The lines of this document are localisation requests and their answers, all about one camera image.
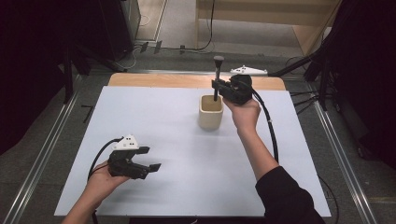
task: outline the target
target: wooden plank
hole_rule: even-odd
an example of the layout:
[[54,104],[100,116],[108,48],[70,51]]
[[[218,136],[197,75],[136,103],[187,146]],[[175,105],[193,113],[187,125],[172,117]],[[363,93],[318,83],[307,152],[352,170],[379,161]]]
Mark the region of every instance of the wooden plank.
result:
[[[168,88],[212,88],[214,76],[177,74],[132,74],[116,73],[111,76],[108,86],[168,87]],[[229,76],[220,76],[228,80]],[[252,77],[255,90],[284,91],[285,84],[279,77]]]

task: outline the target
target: gray floor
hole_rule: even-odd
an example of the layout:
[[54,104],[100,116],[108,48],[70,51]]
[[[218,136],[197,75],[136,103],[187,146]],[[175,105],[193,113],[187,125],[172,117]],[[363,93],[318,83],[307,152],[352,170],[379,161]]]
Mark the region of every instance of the gray floor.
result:
[[[168,6],[176,2],[176,0],[169,1]],[[165,14],[163,27],[169,25],[165,24],[166,15],[168,14]],[[168,41],[170,43],[171,39],[163,38],[163,43]],[[293,39],[293,36],[288,36],[287,39]],[[233,48],[230,48],[228,52],[223,52],[226,50],[206,54],[186,52],[181,55],[174,50],[161,50],[158,54],[154,54],[153,49],[148,49],[144,53],[136,51],[134,55],[136,58],[135,66],[129,69],[129,72],[139,72],[141,70],[213,72],[213,56],[217,54],[223,55],[226,59],[222,66],[223,71],[245,64],[246,66],[275,72],[285,67],[290,57],[301,56],[299,54],[294,55],[294,49],[287,50],[287,46],[297,48],[293,45],[293,41],[285,45],[285,48],[280,48],[273,56],[256,53],[236,54],[233,52]],[[134,56],[131,54],[120,63],[125,66],[131,65],[134,63]],[[297,59],[290,60],[289,64],[295,62],[295,60]],[[287,74],[283,76],[288,91],[307,91],[307,84],[303,81],[301,75],[303,72],[304,69],[299,68],[293,71],[297,75]],[[95,105],[102,87],[107,84],[112,74],[112,71],[92,62],[92,72],[89,76],[83,77],[78,98],[51,151],[48,163],[38,180],[35,190],[26,204],[24,212],[21,214],[19,223],[59,223],[62,220],[61,217],[55,217],[53,213],[77,154],[79,144],[88,127],[88,122],[84,123],[84,119],[87,117],[89,109],[83,107],[83,105]],[[293,97],[293,101],[299,102],[308,97],[308,95]],[[64,90],[61,90],[31,126],[23,139],[14,148],[0,156],[0,221],[5,220],[7,211],[13,203],[19,187],[34,165],[35,158],[43,147],[52,125],[64,106],[63,98]],[[329,108],[327,113],[332,119],[332,125],[352,164],[355,175],[369,199],[378,223],[394,223],[394,220],[396,220],[396,192],[394,190],[394,186],[396,186],[396,171],[390,169],[382,161],[367,161],[360,158],[357,147],[342,116],[334,110],[331,101],[328,101],[327,105]],[[334,223],[337,214],[339,215],[338,223],[362,223],[357,206],[351,196],[340,165],[334,157],[329,139],[318,118],[315,107],[308,107],[299,115],[299,120],[318,174],[330,187],[328,188],[322,183],[323,191],[327,195],[332,212],[332,217],[325,218],[326,223]],[[100,223],[128,223],[128,218],[100,217],[99,221]]]

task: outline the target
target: beige cup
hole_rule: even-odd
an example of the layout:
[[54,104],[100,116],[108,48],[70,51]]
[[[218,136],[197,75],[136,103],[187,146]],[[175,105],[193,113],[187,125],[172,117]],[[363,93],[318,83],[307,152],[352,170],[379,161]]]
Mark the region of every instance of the beige cup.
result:
[[199,101],[199,118],[198,124],[201,128],[207,130],[216,130],[221,124],[223,113],[222,97],[219,95],[218,100],[214,101],[213,95],[203,95]]

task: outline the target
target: floor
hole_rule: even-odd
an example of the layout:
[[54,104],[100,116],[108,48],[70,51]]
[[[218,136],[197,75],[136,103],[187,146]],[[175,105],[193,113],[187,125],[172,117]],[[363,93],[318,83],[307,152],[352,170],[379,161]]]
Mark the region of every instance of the floor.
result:
[[[163,11],[162,22],[158,26],[159,29],[154,32],[157,33],[157,37],[151,33],[151,38],[157,38],[157,41],[161,40],[162,47],[179,48],[180,45],[185,45],[186,48],[192,47],[193,17],[191,11],[193,4],[194,1],[166,1],[166,6],[157,10]],[[149,15],[147,9],[141,8],[141,12],[142,15]],[[141,22],[141,24],[146,24],[147,21],[142,18]],[[201,27],[206,26],[206,21],[201,21],[201,23]],[[252,30],[260,31],[254,35],[251,33]],[[129,72],[142,70],[213,72],[213,56],[221,54],[226,58],[223,65],[224,71],[243,64],[277,71],[303,56],[288,25],[214,22],[213,31],[213,42],[205,52],[180,54],[175,50],[161,49],[159,53],[154,53],[153,48],[148,48],[142,53],[135,51],[134,54],[128,55],[118,63],[128,67]],[[227,34],[226,42],[221,41],[222,34]],[[141,38],[142,40],[137,43],[144,43],[149,39],[148,37]],[[202,43],[207,41],[205,35],[201,35],[200,41]],[[155,42],[153,40],[149,44],[155,46]],[[303,72],[304,68],[299,68],[292,74],[282,77],[288,91],[308,90],[307,83],[302,79]],[[101,64],[92,62],[92,72],[89,76],[76,76],[77,95],[73,104],[63,105],[64,92],[60,91],[23,139],[14,148],[0,156],[1,221],[5,221],[5,223],[61,222],[61,217],[53,216],[54,209],[62,194],[63,185],[85,130],[89,125],[85,119],[90,116],[90,106],[95,105],[101,89],[108,83],[112,73]],[[301,94],[292,99],[294,102],[301,102],[309,97],[309,95]],[[357,198],[352,197],[354,192],[348,184],[348,175],[344,173],[345,165],[336,155],[337,151],[334,150],[332,141],[329,140],[329,133],[323,127],[319,106],[313,104],[299,115],[299,120],[317,172],[323,179],[323,191],[332,212],[332,217],[325,218],[326,223],[394,223],[396,220],[394,190],[396,171],[390,169],[382,161],[367,161],[360,158],[342,116],[332,107],[331,101],[327,104],[329,111],[324,114],[331,118],[331,125],[336,132],[338,143],[341,144],[342,151],[354,174],[351,178],[357,179],[370,211],[374,213],[375,220],[362,221],[365,211],[359,210]],[[297,106],[296,111],[303,109],[304,106]],[[62,113],[67,114],[67,120],[58,120]],[[47,137],[49,134],[53,134],[52,128],[57,122],[61,123],[62,128],[58,135],[55,135],[56,141],[49,143]],[[47,152],[47,156],[40,156],[45,152]],[[40,165],[37,165],[36,162],[39,157],[46,158],[46,160],[36,173],[39,176],[37,181],[30,183],[33,191],[20,192],[19,189],[23,187],[24,183],[29,184],[26,181],[31,175],[32,167]],[[17,193],[26,193],[25,204],[19,208],[20,212],[17,212],[15,217],[7,217],[7,211],[10,210],[14,200],[18,197]],[[126,217],[100,217],[99,220],[100,223],[129,222],[129,218]]]

